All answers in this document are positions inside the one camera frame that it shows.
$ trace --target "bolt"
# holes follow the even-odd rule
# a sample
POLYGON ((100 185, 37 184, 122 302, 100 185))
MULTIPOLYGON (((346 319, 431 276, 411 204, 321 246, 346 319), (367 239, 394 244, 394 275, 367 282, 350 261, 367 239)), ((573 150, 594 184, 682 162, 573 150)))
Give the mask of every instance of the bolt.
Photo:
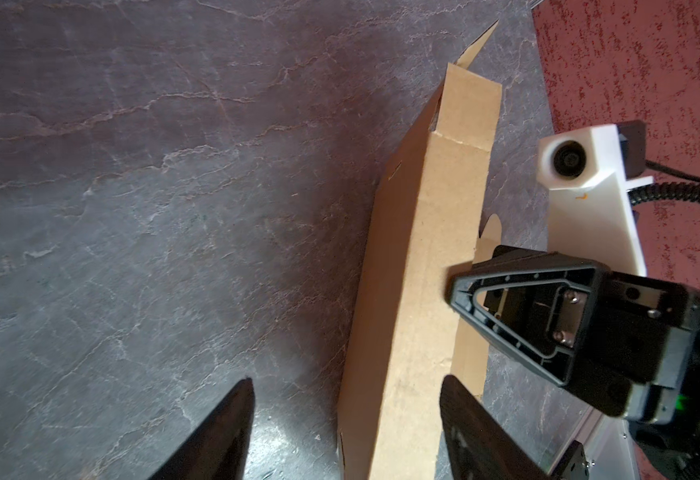
POLYGON ((580 298, 574 290, 566 290, 564 292, 564 300, 568 303, 577 303, 580 301, 580 298))
POLYGON ((556 330, 553 332, 553 340, 561 345, 572 346, 574 344, 574 334, 563 330, 556 330))

